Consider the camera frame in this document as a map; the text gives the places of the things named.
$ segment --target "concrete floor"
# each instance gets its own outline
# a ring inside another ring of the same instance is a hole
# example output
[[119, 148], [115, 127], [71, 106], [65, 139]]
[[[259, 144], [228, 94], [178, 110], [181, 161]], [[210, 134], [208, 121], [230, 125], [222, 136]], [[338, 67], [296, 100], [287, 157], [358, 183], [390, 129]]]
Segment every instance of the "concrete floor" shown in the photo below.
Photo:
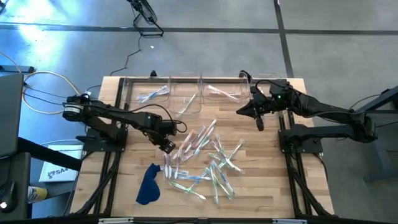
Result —
[[[152, 0], [163, 27], [277, 29], [272, 0]], [[397, 1], [383, 0], [280, 0], [286, 29], [396, 30]], [[0, 25], [15, 22], [74, 26], [129, 27], [133, 16], [126, 1], [112, 0], [9, 0], [0, 14]], [[0, 51], [20, 65], [61, 73], [79, 90], [101, 83], [103, 76], [124, 65], [126, 55], [137, 50], [136, 32], [45, 31], [40, 27], [0, 30]], [[308, 93], [325, 103], [350, 107], [365, 96], [398, 84], [398, 35], [287, 35], [294, 77], [304, 78]], [[252, 74], [285, 74], [279, 34], [168, 32], [163, 38], [141, 39], [142, 52], [132, 56], [128, 69], [118, 75], [159, 75], [206, 72], [235, 76], [245, 69]], [[0, 58], [0, 64], [9, 64]], [[73, 94], [69, 86], [50, 75], [29, 80], [36, 89], [59, 95]], [[59, 98], [42, 96], [61, 102]], [[30, 100], [43, 110], [59, 110]], [[317, 126], [330, 123], [315, 119]], [[396, 132], [398, 125], [389, 126]], [[34, 130], [44, 130], [42, 135]], [[37, 143], [71, 139], [83, 134], [81, 124], [60, 115], [38, 114], [22, 106], [20, 136]], [[337, 215], [345, 218], [398, 222], [397, 181], [366, 184], [363, 177], [375, 172], [374, 154], [368, 144], [350, 140], [322, 141], [328, 168], [331, 199]], [[41, 170], [40, 161], [32, 162]], [[34, 217], [61, 215], [66, 197], [34, 205]]]

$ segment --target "wooden table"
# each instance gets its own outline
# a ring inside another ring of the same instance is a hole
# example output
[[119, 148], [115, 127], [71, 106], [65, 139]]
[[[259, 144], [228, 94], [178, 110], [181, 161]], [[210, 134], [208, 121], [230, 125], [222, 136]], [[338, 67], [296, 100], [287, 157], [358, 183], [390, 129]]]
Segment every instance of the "wooden table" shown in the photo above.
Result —
[[[114, 104], [119, 78], [104, 77], [99, 100], [104, 103]], [[304, 93], [306, 92], [303, 79], [293, 78], [289, 79], [289, 81], [295, 89]], [[135, 101], [135, 97], [138, 94], [156, 90], [162, 85], [164, 84], [154, 86], [150, 83], [135, 83], [133, 86], [132, 101]], [[214, 84], [213, 86], [224, 90], [232, 88], [232, 85], [223, 84]], [[264, 83], [259, 86], [264, 93], [268, 92], [269, 85]], [[196, 90], [195, 88], [185, 87], [181, 85], [172, 86], [172, 95], [176, 97], [170, 99], [169, 102], [182, 101], [182, 96], [186, 96], [185, 100], [189, 100], [189, 96], [192, 96]], [[184, 116], [181, 119], [188, 125], [187, 133], [191, 129], [198, 132], [202, 125], [208, 126], [214, 119], [217, 119], [212, 138], [215, 137], [215, 134], [220, 135], [221, 142], [227, 154], [230, 154], [239, 139], [245, 141], [243, 147], [234, 157], [233, 162], [238, 167], [244, 169], [246, 173], [242, 175], [223, 169], [228, 181], [234, 188], [236, 193], [235, 199], [230, 202], [223, 195], [222, 191], [219, 190], [218, 192], [221, 197], [220, 204], [217, 207], [213, 202], [213, 186], [211, 182], [201, 182], [194, 188], [196, 192], [207, 198], [207, 200], [202, 201], [196, 198], [196, 196], [181, 193], [170, 186], [164, 180], [163, 173], [159, 172], [156, 182], [160, 187], [160, 199], [148, 205], [139, 205], [136, 202], [136, 197], [144, 173], [151, 163], [164, 164], [162, 158], [163, 152], [156, 146], [153, 146], [141, 132], [129, 128], [126, 150], [122, 154], [119, 166], [112, 209], [113, 217], [294, 217], [286, 162], [284, 155], [280, 152], [277, 139], [277, 131], [279, 130], [277, 116], [267, 116], [264, 123], [265, 130], [259, 132], [253, 119], [237, 115], [235, 112], [247, 103], [247, 99], [234, 102], [223, 96], [214, 96], [216, 100], [209, 100], [209, 92], [205, 94], [206, 98], [203, 99], [203, 103], [197, 103], [193, 106], [193, 110], [201, 107], [200, 112], [191, 116]], [[139, 104], [131, 103], [130, 109], [137, 106]], [[170, 103], [170, 110], [177, 111], [178, 107], [182, 107], [182, 104]], [[167, 114], [159, 108], [151, 107], [145, 110], [160, 114], [164, 119], [168, 119]], [[313, 126], [312, 119], [304, 119], [296, 116], [295, 121], [296, 123]], [[177, 134], [171, 138], [177, 145], [175, 151], [177, 151], [179, 144], [185, 139], [187, 133]], [[181, 169], [188, 170], [190, 175], [200, 175], [211, 161], [208, 152], [215, 152], [215, 150], [210, 145], [207, 145], [197, 158], [191, 158], [186, 163], [183, 163]], [[71, 212], [75, 212], [81, 208], [97, 187], [103, 157], [104, 153], [96, 152], [84, 160]], [[302, 157], [309, 189], [323, 207], [328, 212], [333, 213], [328, 184], [321, 162], [312, 154], [303, 154]], [[179, 181], [179, 183], [186, 187], [192, 184], [189, 181]], [[300, 188], [297, 188], [300, 208], [302, 211], [305, 211], [302, 193], [299, 190]], [[104, 202], [107, 195], [108, 187], [104, 191], [102, 210], [105, 207]]]

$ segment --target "blue cloth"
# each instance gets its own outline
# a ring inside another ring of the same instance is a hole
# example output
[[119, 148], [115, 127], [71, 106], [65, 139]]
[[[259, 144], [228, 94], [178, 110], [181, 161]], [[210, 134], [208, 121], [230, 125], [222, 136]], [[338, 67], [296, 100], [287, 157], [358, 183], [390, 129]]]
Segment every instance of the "blue cloth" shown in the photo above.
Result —
[[156, 173], [160, 171], [160, 166], [151, 164], [145, 172], [144, 180], [142, 180], [136, 202], [141, 205], [147, 205], [149, 202], [155, 202], [160, 197], [160, 189], [156, 184]]

